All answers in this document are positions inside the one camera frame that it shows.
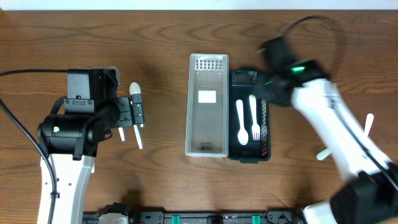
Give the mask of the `white plastic fork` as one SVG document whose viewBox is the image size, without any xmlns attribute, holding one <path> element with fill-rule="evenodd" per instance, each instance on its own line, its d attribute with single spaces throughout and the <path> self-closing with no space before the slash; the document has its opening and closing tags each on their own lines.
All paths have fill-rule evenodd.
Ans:
<svg viewBox="0 0 398 224">
<path fill-rule="evenodd" d="M 365 123 L 364 123 L 364 135 L 366 137 L 369 136 L 371 127 L 373 125 L 373 121 L 374 121 L 374 115 L 372 113 L 368 113 L 366 115 L 366 119 L 365 119 Z"/>
<path fill-rule="evenodd" d="M 251 109 L 252 116 L 252 137 L 254 141 L 259 141 L 261 138 L 261 129 L 257 122 L 257 102 L 254 95 L 249 95 L 249 105 Z"/>
</svg>

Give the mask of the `light blue plastic fork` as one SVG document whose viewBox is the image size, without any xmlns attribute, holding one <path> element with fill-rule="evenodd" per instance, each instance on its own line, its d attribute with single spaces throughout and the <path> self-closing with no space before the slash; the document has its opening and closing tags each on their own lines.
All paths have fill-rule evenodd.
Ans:
<svg viewBox="0 0 398 224">
<path fill-rule="evenodd" d="M 317 160 L 322 161 L 322 160 L 324 160 L 325 158 L 327 158 L 330 154 L 331 154 L 331 149 L 325 148 L 324 150 L 320 151 L 320 152 L 316 155 L 316 158 L 317 158 Z"/>
</svg>

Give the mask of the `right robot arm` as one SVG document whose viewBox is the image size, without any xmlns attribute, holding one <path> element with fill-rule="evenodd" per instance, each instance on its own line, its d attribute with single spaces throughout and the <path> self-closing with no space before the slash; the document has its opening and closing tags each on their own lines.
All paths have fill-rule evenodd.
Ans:
<svg viewBox="0 0 398 224">
<path fill-rule="evenodd" d="M 259 47 L 269 71 L 254 87 L 269 103 L 291 106 L 313 126 L 345 182 L 331 199 L 301 208 L 304 223 L 379 223 L 397 217 L 397 165 L 364 134 L 316 60 L 298 60 L 283 37 Z"/>
</svg>

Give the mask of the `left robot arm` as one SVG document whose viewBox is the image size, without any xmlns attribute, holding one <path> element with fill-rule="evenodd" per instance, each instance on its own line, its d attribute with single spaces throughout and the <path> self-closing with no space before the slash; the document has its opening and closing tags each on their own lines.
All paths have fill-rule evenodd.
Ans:
<svg viewBox="0 0 398 224">
<path fill-rule="evenodd" d="M 116 67 L 68 70 L 67 95 L 56 101 L 37 131 L 45 154 L 38 223 L 81 223 L 98 144 L 115 128 L 143 127 L 139 84 L 131 83 L 124 97 L 117 96 L 119 86 Z"/>
</svg>

